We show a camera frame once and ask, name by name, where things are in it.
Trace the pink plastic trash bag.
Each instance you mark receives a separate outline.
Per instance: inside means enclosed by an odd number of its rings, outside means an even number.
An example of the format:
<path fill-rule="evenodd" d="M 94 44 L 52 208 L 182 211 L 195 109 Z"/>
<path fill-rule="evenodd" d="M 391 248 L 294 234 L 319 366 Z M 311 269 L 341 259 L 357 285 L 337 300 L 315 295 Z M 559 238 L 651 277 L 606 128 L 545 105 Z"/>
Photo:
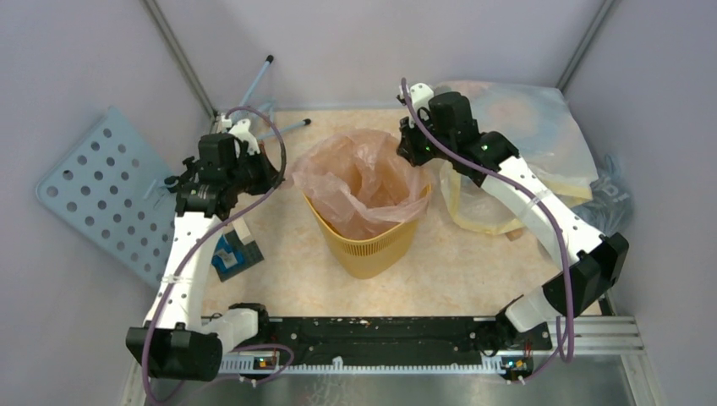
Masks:
<path fill-rule="evenodd" d="M 356 129 L 322 140 L 290 172 L 316 212 L 339 235 L 364 240 L 422 217 L 432 177 L 397 154 L 399 139 Z"/>

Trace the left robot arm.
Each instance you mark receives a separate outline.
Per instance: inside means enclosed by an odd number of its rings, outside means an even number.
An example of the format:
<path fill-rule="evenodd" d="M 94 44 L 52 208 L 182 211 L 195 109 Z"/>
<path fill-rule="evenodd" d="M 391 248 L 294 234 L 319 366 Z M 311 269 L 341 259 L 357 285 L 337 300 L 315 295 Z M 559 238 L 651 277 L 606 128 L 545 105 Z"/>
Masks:
<path fill-rule="evenodd" d="M 232 210 L 241 194 L 265 201 L 282 181 L 250 133 L 208 134 L 186 170 L 166 178 L 176 198 L 172 245 L 161 284 L 142 326 L 129 328 L 125 343 L 146 378 L 211 381 L 222 356 L 245 343 L 264 348 L 271 327 L 258 305 L 239 304 L 213 321 L 202 321 L 205 285 L 224 228 L 247 213 Z"/>

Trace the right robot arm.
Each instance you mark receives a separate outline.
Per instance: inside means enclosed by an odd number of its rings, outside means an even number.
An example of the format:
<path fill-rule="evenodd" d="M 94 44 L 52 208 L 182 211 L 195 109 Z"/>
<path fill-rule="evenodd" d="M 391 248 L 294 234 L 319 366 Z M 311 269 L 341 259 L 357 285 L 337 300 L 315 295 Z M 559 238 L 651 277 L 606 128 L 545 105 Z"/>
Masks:
<path fill-rule="evenodd" d="M 519 348 L 530 330 L 562 315 L 581 315 L 617 282 L 629 243 L 585 222 L 543 184 L 503 134 L 479 130 L 469 100 L 456 92 L 435 94 L 418 84 L 397 96 L 409 115 L 400 122 L 397 154 L 412 166 L 434 159 L 496 198 L 527 227 L 561 271 L 513 300 L 497 316 L 498 342 Z"/>

